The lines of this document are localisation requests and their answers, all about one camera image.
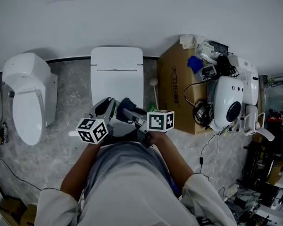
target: gray floor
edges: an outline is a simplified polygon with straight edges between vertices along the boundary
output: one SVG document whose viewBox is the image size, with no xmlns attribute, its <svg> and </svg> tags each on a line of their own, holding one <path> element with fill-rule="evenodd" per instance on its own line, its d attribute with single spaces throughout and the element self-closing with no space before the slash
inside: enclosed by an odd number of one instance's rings
<svg viewBox="0 0 283 226">
<path fill-rule="evenodd" d="M 55 121 L 46 128 L 43 139 L 35 146 L 26 145 L 18 136 L 12 119 L 12 99 L 8 96 L 10 88 L 2 85 L 3 121 L 9 127 L 9 143 L 0 146 L 0 157 L 18 177 L 41 189 L 59 188 L 64 176 L 85 148 L 86 145 L 80 139 L 69 137 L 67 133 L 74 130 L 92 103 L 89 60 L 54 63 L 50 67 L 52 73 L 58 75 L 57 113 Z M 155 76 L 155 61 L 144 61 L 145 109 L 148 109 L 150 103 L 155 103 L 153 88 L 148 85 L 149 79 Z M 193 170 L 199 172 L 200 151 L 214 133 L 195 136 L 174 129 L 167 134 Z M 210 177 L 216 190 L 219 191 L 223 186 L 227 190 L 240 177 L 246 158 L 243 146 L 249 142 L 250 138 L 242 133 L 224 133 L 219 139 L 215 136 L 206 146 L 202 173 Z M 38 201 L 40 192 L 18 181 L 1 161 L 0 185 L 6 195 L 21 198 L 25 204 L 36 204 Z"/>
</svg>

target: toilet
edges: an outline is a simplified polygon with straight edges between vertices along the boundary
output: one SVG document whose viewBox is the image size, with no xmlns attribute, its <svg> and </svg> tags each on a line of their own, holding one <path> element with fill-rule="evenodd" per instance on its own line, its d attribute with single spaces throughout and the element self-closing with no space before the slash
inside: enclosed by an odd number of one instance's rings
<svg viewBox="0 0 283 226">
<path fill-rule="evenodd" d="M 15 93 L 13 119 L 17 133 L 28 145 L 39 143 L 55 118 L 58 76 L 36 54 L 23 53 L 5 62 L 2 80 Z"/>
<path fill-rule="evenodd" d="M 91 94 L 95 105 L 112 97 L 121 102 L 129 98 L 143 108 L 143 57 L 140 48 L 98 47 L 91 51 Z M 123 136 L 135 126 L 112 118 L 114 135 Z"/>
</svg>

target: box on floor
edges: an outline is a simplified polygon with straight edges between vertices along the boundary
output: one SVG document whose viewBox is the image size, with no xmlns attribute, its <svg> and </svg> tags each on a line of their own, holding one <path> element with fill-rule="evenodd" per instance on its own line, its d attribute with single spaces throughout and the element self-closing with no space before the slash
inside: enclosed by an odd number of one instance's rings
<svg viewBox="0 0 283 226">
<path fill-rule="evenodd" d="M 188 59 L 195 55 L 195 49 L 183 49 L 176 43 L 169 48 L 157 61 L 158 100 L 160 110 L 175 112 L 175 128 L 191 134 L 205 132 L 193 118 L 193 106 L 184 98 L 184 90 L 197 83 L 194 73 L 187 66 Z M 192 86 L 187 90 L 186 97 L 192 103 L 197 99 L 206 99 L 206 83 Z"/>
<path fill-rule="evenodd" d="M 21 217 L 21 226 L 31 226 L 34 225 L 34 220 L 37 215 L 37 206 L 36 205 L 28 205 L 27 210 Z"/>
<path fill-rule="evenodd" d="M 7 196 L 0 203 L 0 214 L 10 226 L 20 226 L 21 217 L 25 211 L 26 206 L 18 198 Z"/>
<path fill-rule="evenodd" d="M 272 165 L 267 183 L 275 185 L 283 174 L 283 158 L 276 157 Z"/>
</svg>

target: black baseboard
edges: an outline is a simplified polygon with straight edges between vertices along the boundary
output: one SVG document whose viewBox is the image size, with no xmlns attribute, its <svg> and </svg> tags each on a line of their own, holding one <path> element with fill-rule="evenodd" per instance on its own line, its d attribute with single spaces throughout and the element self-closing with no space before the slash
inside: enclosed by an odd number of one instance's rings
<svg viewBox="0 0 283 226">
<path fill-rule="evenodd" d="M 86 59 L 90 59 L 90 56 L 72 57 L 72 58 L 58 58 L 58 59 L 46 60 L 46 62 L 48 64 L 51 64 L 51 63 L 60 63 L 60 62 L 75 61 L 75 60 L 86 60 Z"/>
<path fill-rule="evenodd" d="M 90 56 L 72 57 L 72 58 L 59 58 L 59 59 L 47 60 L 46 62 L 48 64 L 51 64 L 51 63 L 59 63 L 59 62 L 67 62 L 67 61 L 75 61 L 75 60 L 86 60 L 86 59 L 90 59 L 90 58 L 91 58 Z M 159 57 L 144 56 L 143 59 L 158 60 Z"/>
</svg>

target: marker cube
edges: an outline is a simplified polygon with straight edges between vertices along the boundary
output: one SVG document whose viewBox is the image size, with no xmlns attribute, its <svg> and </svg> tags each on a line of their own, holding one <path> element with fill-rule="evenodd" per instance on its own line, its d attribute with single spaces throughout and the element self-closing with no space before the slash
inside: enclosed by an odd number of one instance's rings
<svg viewBox="0 0 283 226">
<path fill-rule="evenodd" d="M 147 130 L 166 132 L 174 128 L 174 111 L 147 113 Z"/>
<path fill-rule="evenodd" d="M 103 119 L 82 118 L 75 130 L 83 142 L 98 144 L 108 134 Z"/>
</svg>

